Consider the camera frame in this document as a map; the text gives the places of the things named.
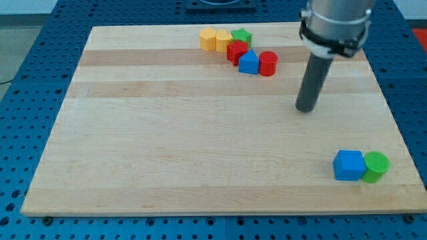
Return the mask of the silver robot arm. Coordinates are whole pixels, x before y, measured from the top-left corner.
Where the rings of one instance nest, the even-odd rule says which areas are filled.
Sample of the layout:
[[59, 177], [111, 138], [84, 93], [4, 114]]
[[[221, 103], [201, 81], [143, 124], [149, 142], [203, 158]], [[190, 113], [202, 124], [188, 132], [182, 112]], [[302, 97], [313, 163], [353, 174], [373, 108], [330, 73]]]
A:
[[375, 0], [309, 0], [299, 17], [300, 39], [316, 57], [351, 58], [365, 44]]

